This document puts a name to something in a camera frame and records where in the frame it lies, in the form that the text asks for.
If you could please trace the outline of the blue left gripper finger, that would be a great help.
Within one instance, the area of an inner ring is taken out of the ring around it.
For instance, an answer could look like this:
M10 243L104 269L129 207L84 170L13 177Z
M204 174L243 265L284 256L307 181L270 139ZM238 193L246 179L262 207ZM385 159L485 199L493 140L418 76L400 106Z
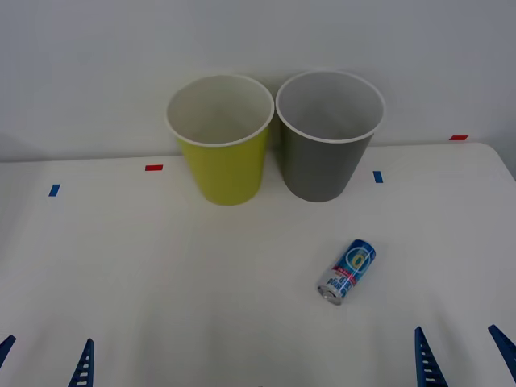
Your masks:
M94 341L87 339L68 387L94 386Z
M13 335L9 335L0 343L0 364L5 362L15 341L16 338Z

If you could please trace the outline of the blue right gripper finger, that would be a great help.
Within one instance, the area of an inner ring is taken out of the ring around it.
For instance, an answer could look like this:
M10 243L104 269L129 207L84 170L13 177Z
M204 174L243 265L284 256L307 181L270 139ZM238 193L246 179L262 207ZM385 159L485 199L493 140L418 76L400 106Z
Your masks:
M421 327L414 330L415 367L418 387L448 387Z
M510 372L516 372L516 347L515 344L496 326L491 325L488 331Z

